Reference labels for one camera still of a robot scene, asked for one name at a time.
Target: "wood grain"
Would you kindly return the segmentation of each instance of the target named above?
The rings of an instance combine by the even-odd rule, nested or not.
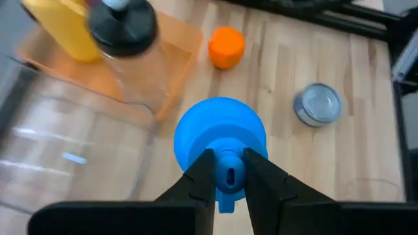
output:
[[[336,200],[404,200],[385,43],[223,1],[151,2],[204,35],[165,122],[155,133],[140,107],[40,79],[1,152],[0,200],[32,211],[58,200],[153,200],[182,175],[172,149],[178,120],[215,96],[251,106],[265,125],[270,160],[314,189]],[[208,60],[206,45],[222,25],[246,37],[242,61],[230,70]],[[294,115],[293,97],[312,82],[329,84],[343,100],[342,118],[329,127],[309,128]],[[251,231],[245,200],[232,215],[216,213],[214,234]]]

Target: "yellow bottle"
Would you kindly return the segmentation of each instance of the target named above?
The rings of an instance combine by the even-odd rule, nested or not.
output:
[[[86,28],[84,0],[22,0],[45,30],[74,59],[83,62],[100,58]]]

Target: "blue funnel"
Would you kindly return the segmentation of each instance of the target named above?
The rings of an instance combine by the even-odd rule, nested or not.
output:
[[[201,101],[181,118],[174,134],[174,153],[186,171],[211,148],[216,154],[216,200],[220,213],[233,213],[245,197],[244,148],[267,158],[266,132],[257,114],[244,103],[226,97]]]

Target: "orange ball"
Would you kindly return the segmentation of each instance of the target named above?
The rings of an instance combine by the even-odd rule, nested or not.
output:
[[[220,69],[238,64],[244,55],[245,38],[232,27],[219,27],[209,42],[209,59]]]

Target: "can lid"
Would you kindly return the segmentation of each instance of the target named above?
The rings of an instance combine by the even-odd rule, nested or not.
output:
[[[325,84],[309,85],[302,93],[302,104],[316,121],[331,122],[342,113],[342,103],[337,92]]]
[[[116,57],[145,52],[158,32],[155,10],[146,0],[102,0],[91,9],[88,27],[100,50]]]

